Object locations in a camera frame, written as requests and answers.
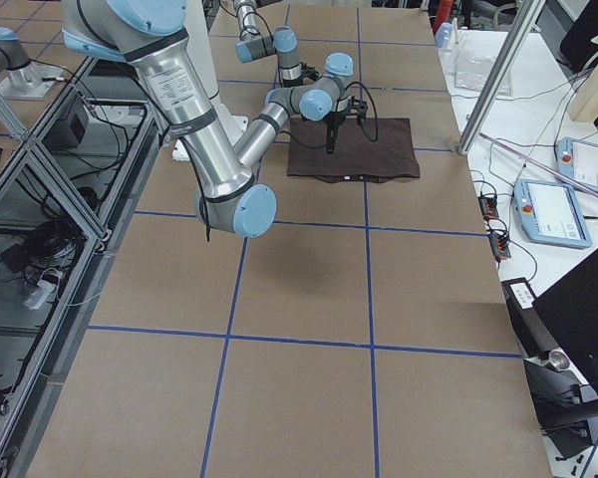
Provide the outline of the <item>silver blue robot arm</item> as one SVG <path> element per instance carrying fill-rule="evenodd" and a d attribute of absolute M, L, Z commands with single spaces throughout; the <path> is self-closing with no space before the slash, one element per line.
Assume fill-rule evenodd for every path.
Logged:
<path fill-rule="evenodd" d="M 296 115 L 328 125 L 325 149 L 336 128 L 361 109 L 349 90 L 354 62 L 333 53 L 313 84 L 300 85 L 302 63 L 292 29 L 262 36 L 252 17 L 259 1 L 234 4 L 243 63 L 275 55 L 282 85 L 267 94 L 265 106 L 237 142 L 232 142 L 188 53 L 185 1 L 65 1 L 66 46 L 87 57 L 132 67 L 170 133 L 184 146 L 199 185 L 196 211 L 208 230 L 258 237 L 273 223 L 273 190 L 255 180 L 253 165 Z"/>
<path fill-rule="evenodd" d="M 305 80 L 316 81 L 319 72 L 301 60 L 298 39 L 287 25 L 272 31 L 258 10 L 274 1 L 233 1 L 234 15 L 238 22 L 239 40 L 235 51 L 241 63 L 275 57 L 277 80 L 282 87 L 302 86 Z"/>

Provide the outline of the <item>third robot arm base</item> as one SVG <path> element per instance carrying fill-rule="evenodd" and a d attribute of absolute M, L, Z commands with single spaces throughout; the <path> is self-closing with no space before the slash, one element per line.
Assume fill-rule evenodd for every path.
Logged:
<path fill-rule="evenodd" d="M 42 100 L 64 80 L 60 67 L 36 64 L 17 34 L 6 27 L 0 27 L 1 74 L 6 78 L 0 82 L 0 94 L 10 100 Z"/>

